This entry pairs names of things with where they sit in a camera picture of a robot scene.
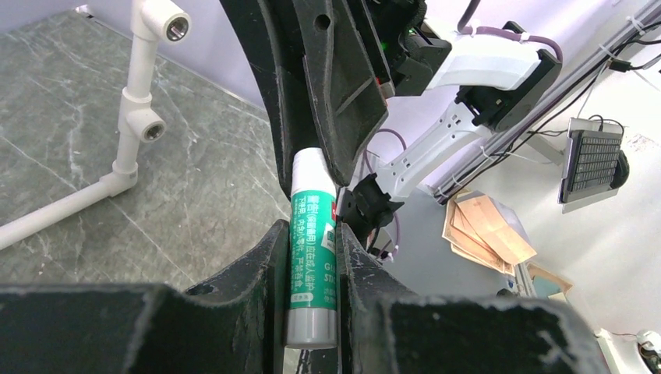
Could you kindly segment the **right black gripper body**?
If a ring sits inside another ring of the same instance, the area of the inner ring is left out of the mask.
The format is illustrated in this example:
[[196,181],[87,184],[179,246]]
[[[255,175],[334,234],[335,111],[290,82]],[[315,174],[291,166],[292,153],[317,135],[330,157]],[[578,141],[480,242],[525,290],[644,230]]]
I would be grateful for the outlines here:
[[383,97],[414,97],[424,91],[429,66],[415,33],[426,14],[424,1],[357,1],[356,28]]

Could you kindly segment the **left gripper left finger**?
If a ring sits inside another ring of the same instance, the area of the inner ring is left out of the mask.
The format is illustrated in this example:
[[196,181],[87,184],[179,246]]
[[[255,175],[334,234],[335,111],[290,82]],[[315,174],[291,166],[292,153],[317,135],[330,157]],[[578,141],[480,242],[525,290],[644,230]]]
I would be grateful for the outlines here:
[[4,373],[279,373],[289,244],[274,222],[245,255],[166,284],[4,284]]

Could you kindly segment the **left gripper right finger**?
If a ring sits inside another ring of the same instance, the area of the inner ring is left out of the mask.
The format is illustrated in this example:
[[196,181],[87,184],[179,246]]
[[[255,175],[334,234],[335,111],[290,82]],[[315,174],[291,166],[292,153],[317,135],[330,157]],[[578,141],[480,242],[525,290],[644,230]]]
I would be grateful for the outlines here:
[[605,373],[592,331],[539,298],[421,296],[336,231],[343,373]]

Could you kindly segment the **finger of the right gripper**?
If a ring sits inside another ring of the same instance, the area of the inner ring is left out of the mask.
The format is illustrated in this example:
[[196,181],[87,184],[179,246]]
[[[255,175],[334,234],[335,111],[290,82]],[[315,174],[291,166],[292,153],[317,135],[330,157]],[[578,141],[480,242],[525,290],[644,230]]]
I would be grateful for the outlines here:
[[331,177],[350,184],[359,154],[387,117],[376,75],[384,54],[364,1],[295,1],[302,65]]
[[281,190],[292,195],[296,152],[318,146],[293,1],[222,0],[270,121]]

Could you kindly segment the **white green glue stick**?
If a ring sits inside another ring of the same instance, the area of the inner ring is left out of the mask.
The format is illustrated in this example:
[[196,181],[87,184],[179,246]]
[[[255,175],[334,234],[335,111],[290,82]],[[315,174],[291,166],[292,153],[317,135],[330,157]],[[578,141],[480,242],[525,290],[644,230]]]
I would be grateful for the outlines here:
[[337,346],[336,198],[323,152],[310,147],[293,160],[290,286],[285,346]]

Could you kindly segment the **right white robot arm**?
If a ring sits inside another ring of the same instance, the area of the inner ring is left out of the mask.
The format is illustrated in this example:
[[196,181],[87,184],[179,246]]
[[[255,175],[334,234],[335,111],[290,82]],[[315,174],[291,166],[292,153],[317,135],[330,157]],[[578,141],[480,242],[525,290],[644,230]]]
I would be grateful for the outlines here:
[[[424,1],[224,1],[270,120],[281,190],[295,155],[320,151],[338,212],[359,240],[389,224],[432,171],[474,139],[519,124],[555,83],[561,47],[510,21],[432,23]],[[356,185],[352,175],[392,97],[455,86],[438,122]]]

